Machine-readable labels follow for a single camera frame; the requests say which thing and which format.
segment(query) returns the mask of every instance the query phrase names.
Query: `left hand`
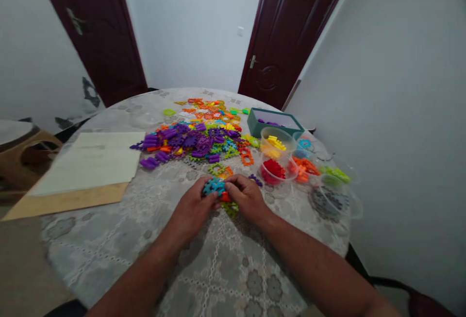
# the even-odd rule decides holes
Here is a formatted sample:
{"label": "left hand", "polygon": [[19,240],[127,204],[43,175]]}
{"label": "left hand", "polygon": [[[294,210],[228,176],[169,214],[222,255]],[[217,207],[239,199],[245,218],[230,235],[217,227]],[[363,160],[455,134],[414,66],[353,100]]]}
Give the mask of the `left hand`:
{"label": "left hand", "polygon": [[205,176],[198,179],[190,189],[181,197],[175,208],[165,232],[175,236],[175,240],[184,246],[189,243],[200,231],[211,209],[218,209],[220,203],[216,202],[217,192],[212,192],[207,197],[202,197],[205,183],[211,177]]}

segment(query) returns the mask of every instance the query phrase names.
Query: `floor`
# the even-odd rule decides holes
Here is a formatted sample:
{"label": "floor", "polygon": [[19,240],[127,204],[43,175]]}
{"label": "floor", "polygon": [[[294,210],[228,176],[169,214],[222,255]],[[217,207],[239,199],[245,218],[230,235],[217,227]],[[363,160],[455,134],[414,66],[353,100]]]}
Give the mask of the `floor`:
{"label": "floor", "polygon": [[42,317],[75,298],[47,263],[40,230],[38,217],[0,222],[0,317]]}

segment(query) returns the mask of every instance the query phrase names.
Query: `dark red door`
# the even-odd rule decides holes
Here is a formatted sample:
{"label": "dark red door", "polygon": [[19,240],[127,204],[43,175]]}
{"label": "dark red door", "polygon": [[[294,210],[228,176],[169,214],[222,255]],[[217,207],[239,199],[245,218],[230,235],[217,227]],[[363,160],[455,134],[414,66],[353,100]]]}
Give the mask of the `dark red door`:
{"label": "dark red door", "polygon": [[261,0],[239,93],[283,107],[333,0]]}
{"label": "dark red door", "polygon": [[50,0],[108,107],[147,91],[125,0]]}

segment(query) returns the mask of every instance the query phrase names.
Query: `white wall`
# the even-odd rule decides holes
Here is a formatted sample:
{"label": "white wall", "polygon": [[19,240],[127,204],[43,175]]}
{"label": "white wall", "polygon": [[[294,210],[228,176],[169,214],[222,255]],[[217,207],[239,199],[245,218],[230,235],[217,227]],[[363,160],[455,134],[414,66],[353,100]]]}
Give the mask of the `white wall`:
{"label": "white wall", "polygon": [[0,15],[0,118],[32,117],[57,133],[55,117],[76,122],[96,112],[84,99],[82,78],[90,78],[50,0],[1,0]]}
{"label": "white wall", "polygon": [[238,91],[259,0],[126,1],[148,86]]}
{"label": "white wall", "polygon": [[466,315],[466,0],[344,0],[287,113],[361,173],[369,274]]}

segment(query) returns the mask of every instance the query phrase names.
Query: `green box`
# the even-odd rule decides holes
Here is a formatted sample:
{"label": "green box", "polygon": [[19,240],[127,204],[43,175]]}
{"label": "green box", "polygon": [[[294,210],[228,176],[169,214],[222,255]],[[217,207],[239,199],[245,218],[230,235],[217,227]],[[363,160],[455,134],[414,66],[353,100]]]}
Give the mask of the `green box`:
{"label": "green box", "polygon": [[[267,122],[273,122],[284,126],[274,126],[267,124]],[[251,135],[257,137],[258,139],[261,138],[262,129],[270,126],[281,129],[291,136],[293,136],[293,134],[296,132],[304,132],[304,128],[292,115],[282,112],[263,110],[260,108],[251,109],[248,117],[248,126]]]}

